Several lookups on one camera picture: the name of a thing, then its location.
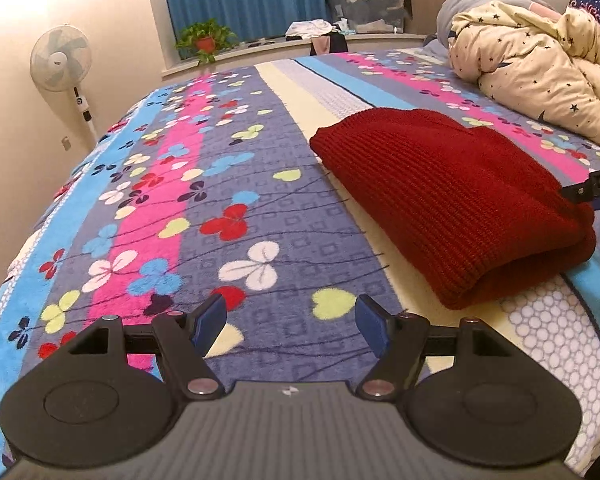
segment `red flower pot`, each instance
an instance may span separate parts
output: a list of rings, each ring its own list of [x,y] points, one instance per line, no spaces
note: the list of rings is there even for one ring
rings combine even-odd
[[[196,47],[198,48],[198,50],[202,50],[207,54],[212,54],[213,51],[216,49],[216,42],[211,36],[207,36],[206,38],[197,40]]]

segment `black circular disc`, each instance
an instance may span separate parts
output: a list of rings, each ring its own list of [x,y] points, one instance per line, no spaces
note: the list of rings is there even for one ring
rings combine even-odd
[[[517,381],[508,367],[488,378],[433,374],[413,389],[406,415],[431,447],[491,468],[565,457],[580,427],[580,406],[563,384],[551,375]]]
[[[131,367],[80,368],[35,368],[5,394],[0,425],[18,454],[91,468],[139,454],[164,435],[173,401],[160,380]]]

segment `electric fan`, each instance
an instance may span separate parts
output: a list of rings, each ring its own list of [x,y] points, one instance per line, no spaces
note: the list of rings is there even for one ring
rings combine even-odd
[[[43,34],[31,52],[31,78],[40,88],[50,92],[73,89],[78,110],[97,139],[87,99],[80,94],[78,83],[91,67],[91,49],[85,35],[75,27],[62,25]]]

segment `potted plant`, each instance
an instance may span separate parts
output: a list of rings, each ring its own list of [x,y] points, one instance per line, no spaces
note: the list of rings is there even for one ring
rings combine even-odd
[[[234,47],[236,35],[229,27],[219,25],[214,18],[183,28],[176,48],[186,57],[198,56],[200,64],[215,63],[214,54]]]

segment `red knit hat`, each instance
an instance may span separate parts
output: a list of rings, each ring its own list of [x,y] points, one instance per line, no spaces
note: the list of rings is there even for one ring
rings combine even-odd
[[[490,128],[373,108],[310,146],[447,308],[516,294],[593,254],[591,207]]]

